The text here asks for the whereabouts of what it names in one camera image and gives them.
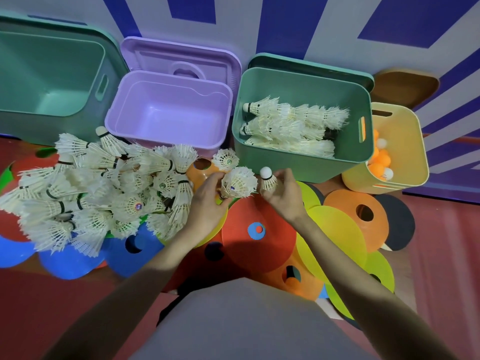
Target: purple lid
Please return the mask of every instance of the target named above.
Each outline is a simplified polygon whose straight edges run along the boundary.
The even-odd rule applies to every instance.
[[[235,107],[242,65],[228,50],[129,36],[120,46],[130,71],[148,71],[226,84]]]

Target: person's left hand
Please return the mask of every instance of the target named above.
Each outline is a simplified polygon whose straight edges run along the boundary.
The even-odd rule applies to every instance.
[[[194,247],[219,224],[232,202],[231,198],[225,199],[221,204],[217,204],[215,200],[217,183],[224,175],[225,173],[221,172],[213,173],[193,195],[183,230],[189,232]]]

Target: hand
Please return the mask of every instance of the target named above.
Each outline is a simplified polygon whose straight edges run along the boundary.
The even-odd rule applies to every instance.
[[[283,187],[279,185],[280,187],[277,187],[275,192],[262,189],[260,193],[275,211],[293,226],[296,221],[307,216],[303,205],[302,190],[295,181],[290,168],[278,170],[273,175],[283,183]]]
[[[231,198],[217,204],[215,196],[219,180],[225,173],[213,173],[197,189],[191,200],[190,213],[184,229],[195,237],[195,245],[198,245],[219,224],[232,202]]]

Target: brown lid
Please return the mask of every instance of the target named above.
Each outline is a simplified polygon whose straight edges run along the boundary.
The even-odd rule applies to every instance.
[[[385,69],[374,75],[372,102],[414,108],[432,96],[440,86],[432,74],[411,69]]]

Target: lid handle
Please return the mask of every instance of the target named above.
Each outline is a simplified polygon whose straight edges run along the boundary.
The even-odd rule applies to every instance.
[[[174,62],[168,68],[168,72],[174,76],[207,79],[205,73],[198,66],[189,62]]]

